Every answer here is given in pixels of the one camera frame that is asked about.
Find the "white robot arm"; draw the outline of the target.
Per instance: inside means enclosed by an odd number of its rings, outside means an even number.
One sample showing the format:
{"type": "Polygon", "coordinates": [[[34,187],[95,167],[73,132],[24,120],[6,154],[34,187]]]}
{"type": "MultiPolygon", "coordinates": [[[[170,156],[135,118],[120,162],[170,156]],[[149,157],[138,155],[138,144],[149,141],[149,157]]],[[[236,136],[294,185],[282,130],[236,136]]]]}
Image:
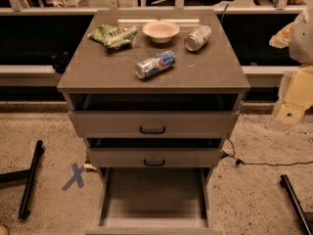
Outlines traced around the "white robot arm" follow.
{"type": "Polygon", "coordinates": [[[288,47],[290,57],[300,63],[298,70],[283,75],[273,110],[275,125],[289,128],[313,106],[313,7],[307,6],[270,39],[269,45],[288,47]]]}

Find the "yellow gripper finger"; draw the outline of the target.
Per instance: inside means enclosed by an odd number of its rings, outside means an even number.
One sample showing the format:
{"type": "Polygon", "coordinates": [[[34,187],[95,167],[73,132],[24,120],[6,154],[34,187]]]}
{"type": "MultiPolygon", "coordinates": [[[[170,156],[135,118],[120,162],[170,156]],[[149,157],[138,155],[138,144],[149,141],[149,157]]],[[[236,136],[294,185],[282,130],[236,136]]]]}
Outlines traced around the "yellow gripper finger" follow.
{"type": "Polygon", "coordinates": [[[273,116],[278,126],[293,126],[313,106],[313,66],[286,71],[279,87],[273,116]]]}
{"type": "Polygon", "coordinates": [[[275,48],[285,48],[289,46],[290,37],[291,37],[291,28],[293,23],[287,24],[279,32],[271,37],[269,45],[275,48]]]}

